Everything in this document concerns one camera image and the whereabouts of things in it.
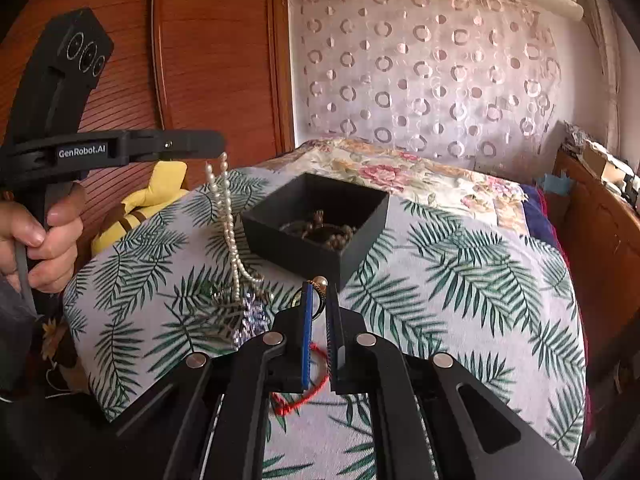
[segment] sheer curtain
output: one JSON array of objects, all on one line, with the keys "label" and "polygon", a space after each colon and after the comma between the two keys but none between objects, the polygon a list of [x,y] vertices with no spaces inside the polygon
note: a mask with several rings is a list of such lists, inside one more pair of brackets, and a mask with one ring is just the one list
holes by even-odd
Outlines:
[{"label": "sheer curtain", "polygon": [[530,176],[561,81],[518,0],[292,0],[303,136],[361,137]]},{"label": "sheer curtain", "polygon": [[620,51],[614,13],[608,0],[587,0],[585,11],[585,20],[600,51],[602,74],[607,89],[607,150],[612,155],[620,156]]}]

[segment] camera lens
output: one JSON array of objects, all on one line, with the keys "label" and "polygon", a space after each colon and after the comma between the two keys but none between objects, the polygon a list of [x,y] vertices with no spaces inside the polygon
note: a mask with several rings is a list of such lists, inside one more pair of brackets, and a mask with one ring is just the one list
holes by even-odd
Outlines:
[{"label": "camera lens", "polygon": [[80,56],[80,70],[82,72],[86,72],[89,70],[91,63],[94,62],[95,55],[98,53],[98,47],[95,46],[93,41],[87,43],[87,46],[82,51],[82,56]]},{"label": "camera lens", "polygon": [[98,56],[98,59],[95,60],[94,69],[92,73],[94,77],[98,77],[100,72],[102,72],[102,68],[104,67],[104,56]]},{"label": "camera lens", "polygon": [[66,47],[66,58],[75,59],[82,48],[82,42],[84,41],[84,34],[82,32],[76,32],[69,41]]}]

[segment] red string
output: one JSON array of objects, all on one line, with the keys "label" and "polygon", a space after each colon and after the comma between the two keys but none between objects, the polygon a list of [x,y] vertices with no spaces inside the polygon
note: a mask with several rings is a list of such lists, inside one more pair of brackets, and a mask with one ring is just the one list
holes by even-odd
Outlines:
[{"label": "red string", "polygon": [[[309,345],[309,348],[312,352],[315,352],[321,355],[322,358],[324,358],[324,360],[327,361],[326,352],[322,350],[316,343],[312,342],[311,345]],[[327,373],[327,370],[325,369],[324,375],[322,376],[322,379],[320,380],[320,382],[315,386],[313,386],[311,389],[309,389],[306,393],[304,393],[302,397],[300,397],[298,400],[291,403],[287,403],[287,401],[284,400],[278,394],[272,393],[271,398],[275,403],[275,406],[273,407],[273,413],[275,413],[276,415],[289,415],[289,413],[298,409],[305,402],[312,399],[316,393],[322,390],[322,387],[326,384],[328,380],[329,380],[329,375]]]}]

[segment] blue gripper pad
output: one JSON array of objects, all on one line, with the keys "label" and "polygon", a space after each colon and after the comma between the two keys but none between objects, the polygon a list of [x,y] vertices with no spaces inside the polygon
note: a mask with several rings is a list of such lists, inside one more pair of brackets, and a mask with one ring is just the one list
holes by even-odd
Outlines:
[{"label": "blue gripper pad", "polygon": [[301,356],[302,362],[302,387],[306,390],[309,387],[310,375],[311,375],[311,315],[314,309],[314,290],[310,283],[305,282],[302,286],[302,300],[300,302],[301,306],[305,309],[305,317],[304,317],[304,326],[302,330],[302,341],[301,341]]}]

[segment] fingernail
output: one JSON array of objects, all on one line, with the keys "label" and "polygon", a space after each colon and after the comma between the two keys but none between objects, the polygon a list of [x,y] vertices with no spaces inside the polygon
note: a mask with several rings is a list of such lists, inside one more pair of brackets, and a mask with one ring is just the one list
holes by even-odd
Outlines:
[{"label": "fingernail", "polygon": [[40,224],[36,222],[31,224],[31,239],[32,239],[31,246],[32,247],[40,247],[46,235],[47,235],[46,232],[44,232],[44,229]]},{"label": "fingernail", "polygon": [[60,213],[58,213],[57,211],[55,211],[53,209],[50,210],[47,213],[47,224],[49,224],[49,225],[55,224],[55,222],[56,222],[56,220],[58,219],[59,216],[60,216]]}]

